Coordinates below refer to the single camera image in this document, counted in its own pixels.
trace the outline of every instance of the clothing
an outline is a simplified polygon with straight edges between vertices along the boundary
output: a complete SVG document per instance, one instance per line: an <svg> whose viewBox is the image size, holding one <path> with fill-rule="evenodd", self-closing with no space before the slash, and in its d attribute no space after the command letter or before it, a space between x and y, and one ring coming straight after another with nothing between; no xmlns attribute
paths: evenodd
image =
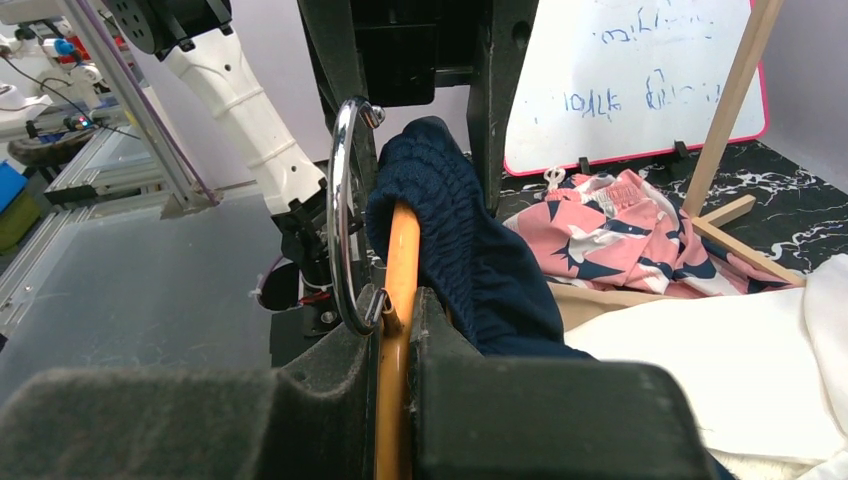
<svg viewBox="0 0 848 480"><path fill-rule="evenodd" d="M421 226L420 277L484 355L592 360L566 346L557 304L533 252L486 211L474 168L444 122L415 120L380 154L366 232L385 261L396 201ZM720 478L732 477L716 462Z"/></svg>
<svg viewBox="0 0 848 480"><path fill-rule="evenodd" d="M681 209L630 170L573 175L504 224L552 282L681 298L787 286L695 234Z"/></svg>
<svg viewBox="0 0 848 480"><path fill-rule="evenodd" d="M739 480L798 480L810 471L810 465L770 458L733 455L712 451L713 456Z"/></svg>
<svg viewBox="0 0 848 480"><path fill-rule="evenodd" d="M840 255L803 289L646 303L595 318L565 340L600 359L668 370L707 448L816 466L805 480L841 480L848 478L846 284L848 256Z"/></svg>
<svg viewBox="0 0 848 480"><path fill-rule="evenodd" d="M552 282L548 282L548 288L554 294L560 316L562 316L562 326L566 332L605 313L617 312L625 308L642 305L643 303L673 298L663 295L652 295L650 293L619 290L601 292L589 288L579 288Z"/></svg>

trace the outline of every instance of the screw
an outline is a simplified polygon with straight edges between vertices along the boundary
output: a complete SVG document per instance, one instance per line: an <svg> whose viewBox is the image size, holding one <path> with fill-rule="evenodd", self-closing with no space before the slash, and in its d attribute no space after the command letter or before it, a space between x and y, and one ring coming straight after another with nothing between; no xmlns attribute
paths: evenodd
<svg viewBox="0 0 848 480"><path fill-rule="evenodd" d="M321 321L326 324L331 324L336 321L336 312L324 312L321 314Z"/></svg>

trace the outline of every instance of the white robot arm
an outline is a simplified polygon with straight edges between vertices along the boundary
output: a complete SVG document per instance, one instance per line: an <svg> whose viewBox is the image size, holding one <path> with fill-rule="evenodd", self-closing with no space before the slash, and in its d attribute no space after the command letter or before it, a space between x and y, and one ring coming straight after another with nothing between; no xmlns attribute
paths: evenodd
<svg viewBox="0 0 848 480"><path fill-rule="evenodd" d="M220 29L192 38L194 48L173 49L163 63L185 82L233 140L259 184L272 215L288 213L322 190L323 172L289 133L271 104L235 32Z"/></svg>
<svg viewBox="0 0 848 480"><path fill-rule="evenodd" d="M230 26L230 2L105 3L124 38L142 52L155 55L203 101L259 184L282 234L282 254L302 275L305 296L317 315L336 310L328 292L332 276L322 234L327 180L297 144L254 77ZM285 294L281 296L293 306Z"/></svg>

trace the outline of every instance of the white cloth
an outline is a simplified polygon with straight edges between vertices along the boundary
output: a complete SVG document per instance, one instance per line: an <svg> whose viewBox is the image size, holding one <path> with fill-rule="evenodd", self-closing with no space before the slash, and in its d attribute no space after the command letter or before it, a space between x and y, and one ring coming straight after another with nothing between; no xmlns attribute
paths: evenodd
<svg viewBox="0 0 848 480"><path fill-rule="evenodd" d="M668 370L709 449L809 466L833 459L801 478L846 480L846 436L836 418L848 414L848 256L829 260L807 282L646 303L597 317L565 341L600 359Z"/></svg>
<svg viewBox="0 0 848 480"><path fill-rule="evenodd" d="M837 424L848 434L848 255L823 263L807 279L804 320ZM801 480L848 479L848 446L813 468Z"/></svg>
<svg viewBox="0 0 848 480"><path fill-rule="evenodd" d="M710 453L739 480L798 480L813 468L801 463L733 455L716 450L710 450Z"/></svg>

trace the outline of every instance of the navy blue cloth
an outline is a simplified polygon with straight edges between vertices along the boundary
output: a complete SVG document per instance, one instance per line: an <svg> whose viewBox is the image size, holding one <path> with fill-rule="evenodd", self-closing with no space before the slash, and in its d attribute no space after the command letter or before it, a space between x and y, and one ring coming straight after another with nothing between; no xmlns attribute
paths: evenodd
<svg viewBox="0 0 848 480"><path fill-rule="evenodd" d="M563 344L556 300L524 240L493 219L471 162L437 117L415 120L380 154L365 225L385 260L395 203L421 225L420 277L484 355L593 359ZM716 462L721 480L733 476Z"/></svg>

